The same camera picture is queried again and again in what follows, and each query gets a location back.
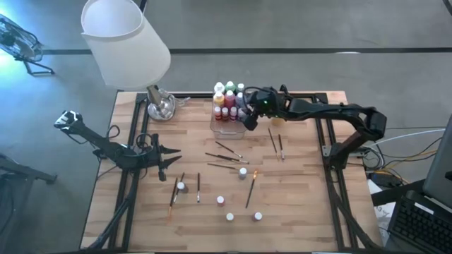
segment gray floor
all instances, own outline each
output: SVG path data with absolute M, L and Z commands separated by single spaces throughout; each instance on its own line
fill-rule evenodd
M 0 13 L 39 37 L 48 49 L 87 49 L 80 36 L 81 0 L 6 0 Z M 452 17 L 440 0 L 152 0 L 145 12 L 170 48 L 450 47 Z M 64 109 L 82 113 L 104 133 L 116 91 L 104 86 L 90 55 L 45 56 L 57 75 L 34 78 L 0 53 L 0 151 L 57 173 L 37 182 L 9 253 L 76 250 L 93 189 L 97 160 L 52 127 Z M 388 127 L 444 126 L 452 113 L 450 54 L 284 54 L 173 56 L 159 85 L 209 90 L 217 81 L 286 84 L 291 90 L 345 90 L 350 102 L 373 105 Z M 417 130 L 388 130 L 393 137 Z M 410 155 L 440 134 L 383 144 Z M 407 180 L 429 163 L 401 164 Z

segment keyboard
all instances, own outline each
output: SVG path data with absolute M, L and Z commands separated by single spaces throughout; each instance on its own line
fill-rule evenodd
M 452 254 L 452 214 L 412 190 L 395 204 L 388 231 L 426 253 Z

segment wooden table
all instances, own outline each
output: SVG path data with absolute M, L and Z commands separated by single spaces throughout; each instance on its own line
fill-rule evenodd
M 347 102 L 344 92 L 327 92 L 331 104 Z M 111 124 L 121 129 L 113 139 L 127 143 L 135 92 L 119 92 Z M 237 172 L 208 166 L 207 162 L 226 163 L 204 152 L 234 155 L 215 143 L 210 129 L 211 99 L 192 99 L 178 109 L 171 121 L 151 121 L 149 133 L 159 133 L 165 147 L 181 149 L 183 157 L 167 170 L 167 181 L 160 182 L 157 169 L 149 169 L 140 180 L 133 217 L 130 251 L 327 251 L 336 250 L 330 203 L 326 189 L 319 141 L 313 119 L 287 122 L 280 127 L 268 119 L 259 119 L 255 131 L 248 131 L 242 140 L 221 140 L 221 143 L 244 155 L 251 162 L 245 166 L 245 180 Z M 353 133 L 353 127 L 334 121 L 338 141 Z M 141 131 L 141 122 L 137 125 Z M 268 135 L 281 134 L 286 154 L 278 162 Z M 105 160 L 100 172 L 113 165 Z M 245 209 L 252 174 L 258 169 L 248 209 Z M 117 198 L 120 170 L 102 176 L 96 183 L 93 200 L 83 234 L 82 246 L 92 243 L 111 219 Z M 185 172 L 188 194 L 179 194 L 167 222 L 167 212 L 174 179 Z M 196 203 L 196 175 L 201 173 L 201 203 Z M 344 170 L 352 213 L 361 227 L 381 244 L 376 216 L 362 167 Z M 225 197 L 226 206 L 217 207 L 216 198 Z M 226 220 L 231 212 L 235 219 Z M 251 215 L 261 212 L 263 219 L 253 222 Z M 345 220 L 341 217 L 344 237 Z M 122 228 L 119 229 L 119 240 Z

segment yellow cable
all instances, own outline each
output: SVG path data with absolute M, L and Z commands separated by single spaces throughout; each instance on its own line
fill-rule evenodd
M 421 154 L 418 154 L 418 155 L 415 155 L 415 156 L 411 156 L 411 157 L 406 157 L 405 159 L 402 159 L 401 161 L 396 162 L 394 165 L 391 166 L 390 169 L 394 170 L 393 167 L 395 167 L 395 166 L 399 165 L 400 163 L 405 162 L 405 161 L 407 161 L 407 160 L 409 160 L 409 159 L 413 159 L 413 158 L 416 158 L 416 157 L 419 157 L 419 156 L 423 156 L 423 155 L 430 155 L 430 154 L 432 154 L 432 153 L 434 153 L 434 152 L 436 152 L 436 150 L 432 150 L 432 151 L 428 151 L 428 152 L 423 152 L 423 153 L 421 153 Z M 384 168 L 382 168 L 382 169 L 376 170 L 376 172 L 377 172 L 377 171 L 385 171 L 386 168 L 388 168 L 388 165 L 386 165 L 386 167 L 384 167 Z

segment table lamp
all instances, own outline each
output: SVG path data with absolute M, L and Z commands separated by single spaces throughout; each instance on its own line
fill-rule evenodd
M 129 91 L 146 88 L 150 117 L 170 120 L 175 99 L 156 85 L 170 67 L 170 51 L 140 8 L 132 0 L 89 0 L 81 24 L 105 85 Z

